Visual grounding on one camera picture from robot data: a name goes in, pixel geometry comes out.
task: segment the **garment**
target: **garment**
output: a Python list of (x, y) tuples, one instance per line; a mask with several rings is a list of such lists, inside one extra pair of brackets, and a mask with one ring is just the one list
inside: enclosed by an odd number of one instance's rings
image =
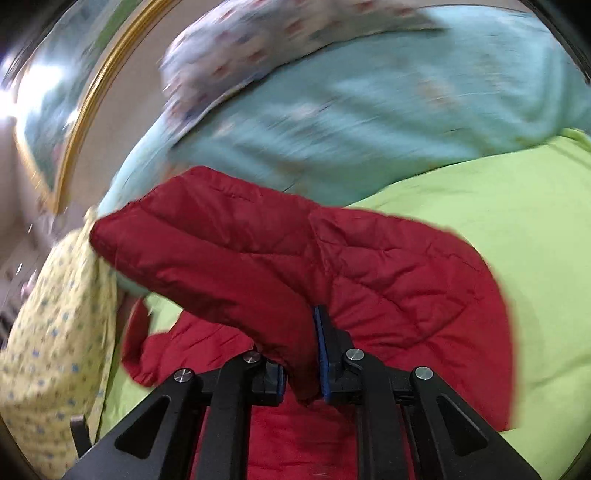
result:
[(0, 414), (33, 468), (61, 478), (78, 455), (70, 419), (95, 440), (115, 346), (116, 280), (88, 243), (95, 220), (51, 251), (0, 352)]
[(296, 401), (318, 393), (316, 304), (357, 347), (392, 367), (432, 367), (494, 428), (508, 425), (505, 306), (482, 258), (448, 232), (320, 207), (196, 167), (99, 220), (90, 241), (117, 270), (186, 310), (170, 332), (145, 341), (146, 321), (138, 330), (132, 322), (124, 360), (138, 381), (219, 366), (248, 338), (286, 367), (284, 403), (254, 412), (251, 478), (355, 477), (350, 412)]
[(226, 0), (166, 51), (168, 126), (178, 140), (250, 83), (331, 43), (435, 28), (426, 13), (398, 0)]

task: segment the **crumpled cloth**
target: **crumpled cloth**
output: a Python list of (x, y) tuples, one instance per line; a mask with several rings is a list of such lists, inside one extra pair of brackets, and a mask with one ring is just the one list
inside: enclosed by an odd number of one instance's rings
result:
[[(90, 242), (130, 279), (246, 334), (286, 367), (300, 400), (319, 392), (311, 307), (325, 304), (356, 346), (397, 368), (432, 367), (495, 428), (507, 426), (505, 305), (480, 255), (449, 232), (195, 167), (97, 221)], [(188, 327), (160, 336), (160, 348), (195, 345), (173, 340)]]
[(91, 209), (84, 227), (51, 250), (0, 352), (0, 415), (49, 479), (78, 458), (72, 416), (84, 414), (96, 439), (111, 369), (117, 287), (88, 243), (94, 221)]
[(187, 27), (161, 64), (179, 140), (216, 105), (277, 67), (338, 41), (437, 28), (400, 0), (227, 0)]

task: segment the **black metal bracket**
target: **black metal bracket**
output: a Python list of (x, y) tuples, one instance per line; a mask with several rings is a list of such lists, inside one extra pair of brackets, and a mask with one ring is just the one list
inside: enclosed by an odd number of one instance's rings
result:
[(359, 480), (408, 478), (406, 434), (421, 480), (540, 480), (536, 471), (429, 367), (405, 372), (355, 348), (314, 310), (320, 377), (331, 405), (357, 405)]
[(70, 419), (70, 431), (74, 440), (74, 446), (76, 447), (76, 453), (78, 454), (78, 458), (80, 458), (92, 448), (88, 424), (84, 415), (75, 415)]
[(179, 369), (87, 451), (75, 421), (85, 453), (63, 480), (186, 480), (206, 407), (195, 479), (245, 478), (251, 406), (279, 405), (284, 389), (283, 368), (256, 351), (204, 374)]

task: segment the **white patterned cloth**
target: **white patterned cloth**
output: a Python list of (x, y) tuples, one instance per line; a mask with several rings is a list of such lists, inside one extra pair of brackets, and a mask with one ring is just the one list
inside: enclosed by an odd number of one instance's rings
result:
[(91, 249), (95, 221), (51, 251), (0, 352), (0, 414), (33, 468), (61, 478), (77, 459), (70, 419), (95, 440), (115, 346), (116, 281)]
[(213, 107), (272, 70), (338, 41), (437, 28), (397, 0), (227, 0), (186, 28), (161, 65), (178, 140)]

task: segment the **metal screw head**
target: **metal screw head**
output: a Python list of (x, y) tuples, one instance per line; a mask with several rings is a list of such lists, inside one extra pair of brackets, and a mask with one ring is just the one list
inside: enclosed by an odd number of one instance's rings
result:
[(418, 367), (414, 374), (421, 380), (431, 380), (433, 378), (433, 370), (429, 367)]
[(181, 370), (177, 370), (174, 373), (174, 379), (178, 383), (185, 383), (188, 382), (193, 378), (194, 373), (191, 372), (188, 368), (182, 368)]
[(242, 359), (247, 364), (255, 364), (261, 359), (261, 354), (256, 350), (250, 350), (249, 352), (245, 352), (244, 355), (242, 355)]
[(347, 350), (346, 355), (349, 360), (361, 360), (365, 356), (365, 353), (359, 348), (350, 348)]

